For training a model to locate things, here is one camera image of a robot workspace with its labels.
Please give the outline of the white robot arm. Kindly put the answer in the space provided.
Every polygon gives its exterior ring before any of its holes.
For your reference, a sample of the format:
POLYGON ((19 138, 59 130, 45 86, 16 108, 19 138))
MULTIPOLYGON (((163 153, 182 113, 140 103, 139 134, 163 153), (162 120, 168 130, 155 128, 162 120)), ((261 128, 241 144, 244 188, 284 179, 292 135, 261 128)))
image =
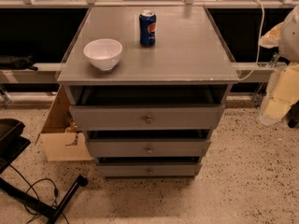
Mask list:
POLYGON ((281 121, 291 107, 299 101, 299 6, 268 31, 259 41, 267 49, 278 47, 278 55, 290 63, 275 68, 263 98, 259 121, 272 125, 281 121))

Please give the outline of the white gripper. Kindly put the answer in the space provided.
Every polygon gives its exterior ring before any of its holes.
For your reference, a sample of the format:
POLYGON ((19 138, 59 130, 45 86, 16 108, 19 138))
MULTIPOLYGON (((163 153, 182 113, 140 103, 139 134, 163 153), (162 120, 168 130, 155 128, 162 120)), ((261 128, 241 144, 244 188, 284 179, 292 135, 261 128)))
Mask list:
POLYGON ((264 125, 275 124, 281 121, 298 101, 299 63, 291 62, 283 68, 275 68, 268 81, 258 121, 264 125))

